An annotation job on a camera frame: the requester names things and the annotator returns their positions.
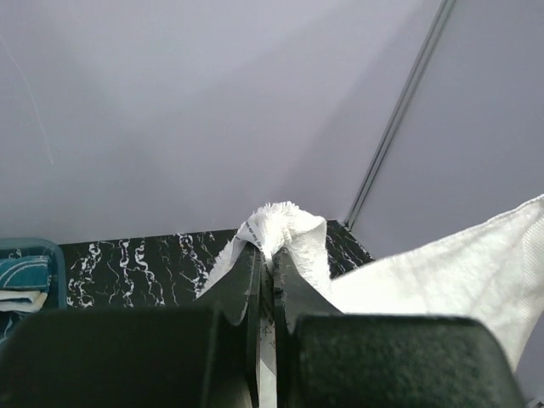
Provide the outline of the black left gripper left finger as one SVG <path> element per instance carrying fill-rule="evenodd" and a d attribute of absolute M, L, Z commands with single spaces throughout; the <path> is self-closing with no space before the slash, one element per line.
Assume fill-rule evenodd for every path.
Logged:
<path fill-rule="evenodd" d="M 192 303 L 36 314 L 1 352 L 4 407 L 256 407 L 262 259 Z"/>

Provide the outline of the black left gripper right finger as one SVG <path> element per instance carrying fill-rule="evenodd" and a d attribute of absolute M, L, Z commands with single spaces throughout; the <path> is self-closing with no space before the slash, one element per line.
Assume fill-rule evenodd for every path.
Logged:
<path fill-rule="evenodd" d="M 278 406 L 523 405 L 501 345 L 476 320 L 344 314 L 287 250 L 273 271 Z"/>

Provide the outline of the teal beige Doraemon towel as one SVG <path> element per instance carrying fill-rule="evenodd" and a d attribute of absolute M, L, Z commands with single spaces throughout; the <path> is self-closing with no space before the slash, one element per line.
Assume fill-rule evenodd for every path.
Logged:
<path fill-rule="evenodd" d="M 44 255 L 1 260 L 1 311 L 23 314 L 43 308 L 51 285 L 49 257 Z"/>

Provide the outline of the white towel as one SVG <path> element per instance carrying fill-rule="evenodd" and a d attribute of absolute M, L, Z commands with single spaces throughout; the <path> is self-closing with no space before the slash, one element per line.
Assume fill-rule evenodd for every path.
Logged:
<path fill-rule="evenodd" d="M 215 259 L 198 295 L 229 273 L 246 244 L 265 263 L 286 249 L 301 276 L 347 314 L 452 315 L 481 321 L 512 368 L 543 311 L 543 200 L 331 278 L 324 218 L 284 201 L 256 210 Z"/>

